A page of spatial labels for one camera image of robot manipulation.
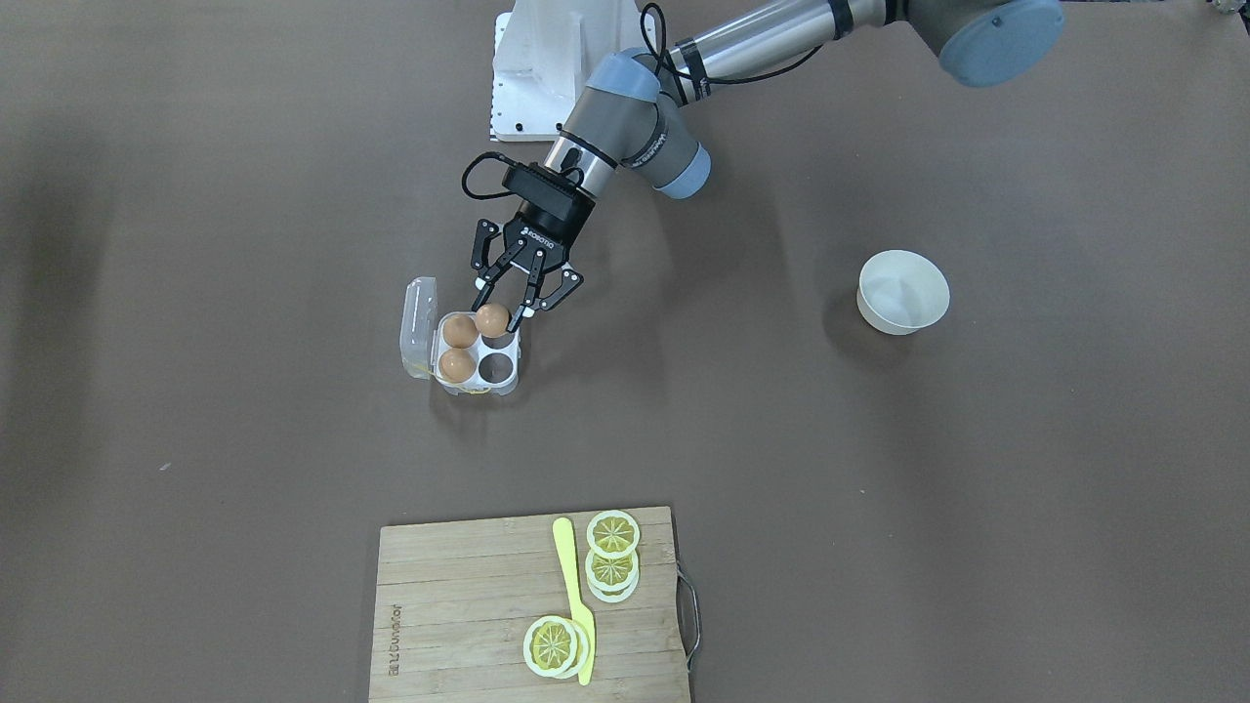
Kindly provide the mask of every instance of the brown table surface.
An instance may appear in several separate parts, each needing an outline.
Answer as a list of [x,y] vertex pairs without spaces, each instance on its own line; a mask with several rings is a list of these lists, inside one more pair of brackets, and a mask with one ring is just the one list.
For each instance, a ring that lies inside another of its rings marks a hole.
[[[400,308],[468,305],[515,208],[459,188],[509,9],[0,8],[0,699],[361,702],[380,527],[646,504],[696,699],[1250,697],[1238,19],[1068,5],[981,91],[864,29],[724,90],[706,190],[618,175],[520,388],[451,398]],[[891,248],[952,289],[905,339],[854,308]]]

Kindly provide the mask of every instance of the clear plastic egg carton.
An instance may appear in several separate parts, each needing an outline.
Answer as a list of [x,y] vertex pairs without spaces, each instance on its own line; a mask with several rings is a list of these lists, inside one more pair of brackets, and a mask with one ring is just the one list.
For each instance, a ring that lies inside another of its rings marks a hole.
[[438,309],[435,279],[422,276],[409,284],[399,334],[400,358],[409,375],[434,379],[452,395],[511,393],[516,388],[521,360],[520,330],[494,339],[479,334],[478,339],[465,349],[472,358],[474,374],[462,383],[454,383],[442,378],[439,372],[439,359],[452,348],[442,338],[442,328],[454,315],[468,315],[476,321],[476,314],[448,313],[439,318]]
[[479,334],[472,345],[465,349],[476,367],[469,380],[451,383],[441,378],[438,367],[439,359],[442,358],[445,352],[454,349],[442,338],[442,325],[455,315],[468,315],[474,321],[478,319],[475,313],[448,313],[439,320],[439,330],[434,336],[435,353],[431,359],[434,365],[430,367],[434,369],[434,378],[452,395],[461,393],[495,393],[498,395],[506,395],[511,393],[516,388],[516,365],[521,359],[520,330],[505,333],[502,336],[494,339]]

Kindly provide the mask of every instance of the cutting board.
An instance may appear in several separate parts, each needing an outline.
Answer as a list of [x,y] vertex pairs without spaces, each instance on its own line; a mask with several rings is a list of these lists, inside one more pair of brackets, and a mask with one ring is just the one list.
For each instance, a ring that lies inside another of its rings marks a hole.
[[[689,703],[672,514],[626,510],[642,533],[639,585],[615,604],[586,589],[586,524],[596,513],[382,528],[369,700]],[[572,520],[582,600],[595,613],[595,665],[585,687],[534,674],[521,654],[535,619],[569,617],[551,538],[559,517]]]

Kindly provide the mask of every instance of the egg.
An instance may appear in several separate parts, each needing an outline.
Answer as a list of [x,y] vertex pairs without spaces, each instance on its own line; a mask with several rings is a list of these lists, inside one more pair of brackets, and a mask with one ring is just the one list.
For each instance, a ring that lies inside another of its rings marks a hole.
[[478,341],[478,328],[472,324],[472,318],[465,314],[456,314],[442,323],[442,339],[458,349],[468,349]]
[[508,323],[512,319],[508,314],[508,308],[499,303],[486,303],[478,308],[478,331],[486,338],[502,336],[508,331]]
[[478,364],[464,349],[448,349],[439,357],[439,374],[449,383],[464,383],[472,377]]

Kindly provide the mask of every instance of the lemon slice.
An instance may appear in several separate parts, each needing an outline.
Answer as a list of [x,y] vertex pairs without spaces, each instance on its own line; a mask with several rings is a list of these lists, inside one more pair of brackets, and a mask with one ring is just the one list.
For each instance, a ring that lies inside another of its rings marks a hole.
[[572,678],[578,675],[578,673],[581,672],[581,667],[586,665],[586,658],[590,655],[590,635],[588,635],[586,630],[578,623],[569,620],[569,624],[572,625],[572,630],[578,633],[578,660],[569,667],[568,672],[564,672],[555,678]]
[[586,583],[601,593],[620,593],[638,580],[638,552],[605,559],[586,552]]
[[604,510],[586,525],[590,550],[605,559],[624,557],[638,547],[638,522],[624,510]]
[[604,593],[602,590],[599,590],[598,588],[590,585],[589,583],[586,584],[586,590],[589,590],[591,595],[602,600],[604,603],[620,603],[621,600],[634,594],[634,589],[638,588],[638,580],[639,579],[634,579],[634,583],[629,584],[625,588],[625,590],[618,593]]
[[525,665],[540,677],[555,678],[578,659],[578,633],[572,623],[559,615],[544,615],[525,630],[521,644]]

